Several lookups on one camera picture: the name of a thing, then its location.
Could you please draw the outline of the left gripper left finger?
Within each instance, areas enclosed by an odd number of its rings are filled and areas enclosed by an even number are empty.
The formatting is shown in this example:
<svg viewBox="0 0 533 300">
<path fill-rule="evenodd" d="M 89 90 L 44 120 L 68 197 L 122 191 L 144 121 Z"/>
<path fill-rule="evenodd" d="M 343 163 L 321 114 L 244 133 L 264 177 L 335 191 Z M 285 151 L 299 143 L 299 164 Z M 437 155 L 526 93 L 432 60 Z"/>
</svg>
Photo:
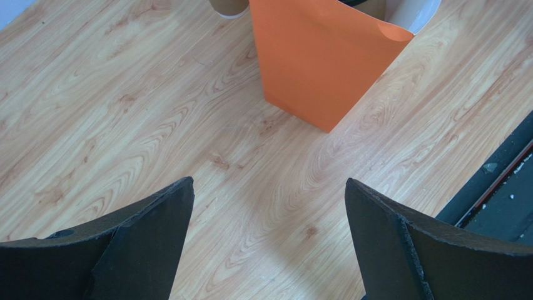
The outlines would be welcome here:
<svg viewBox="0 0 533 300">
<path fill-rule="evenodd" d="M 168 299 L 193 179 L 44 238 L 1 243 L 2 299 Z"/>
</svg>

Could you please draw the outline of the orange paper bag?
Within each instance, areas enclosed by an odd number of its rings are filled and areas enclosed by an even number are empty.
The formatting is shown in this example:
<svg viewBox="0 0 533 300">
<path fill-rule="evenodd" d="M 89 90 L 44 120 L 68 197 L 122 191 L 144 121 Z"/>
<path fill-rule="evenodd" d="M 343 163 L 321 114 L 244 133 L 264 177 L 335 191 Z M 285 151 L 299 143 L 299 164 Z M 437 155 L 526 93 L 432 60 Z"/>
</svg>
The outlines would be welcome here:
<svg viewBox="0 0 533 300">
<path fill-rule="evenodd" d="M 388 1 L 381 20 L 341 1 L 251 1 L 266 102 L 330 132 L 439 6 Z"/>
</svg>

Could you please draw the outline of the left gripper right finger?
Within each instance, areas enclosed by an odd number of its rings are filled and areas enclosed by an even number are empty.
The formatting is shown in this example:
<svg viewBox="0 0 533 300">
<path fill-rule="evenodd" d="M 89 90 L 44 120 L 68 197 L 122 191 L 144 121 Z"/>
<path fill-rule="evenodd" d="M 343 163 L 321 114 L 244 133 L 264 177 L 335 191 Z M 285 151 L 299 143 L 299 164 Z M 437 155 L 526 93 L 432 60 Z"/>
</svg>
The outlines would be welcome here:
<svg viewBox="0 0 533 300">
<path fill-rule="evenodd" d="M 365 299 L 531 299 L 532 247 L 466 231 L 348 179 Z"/>
</svg>

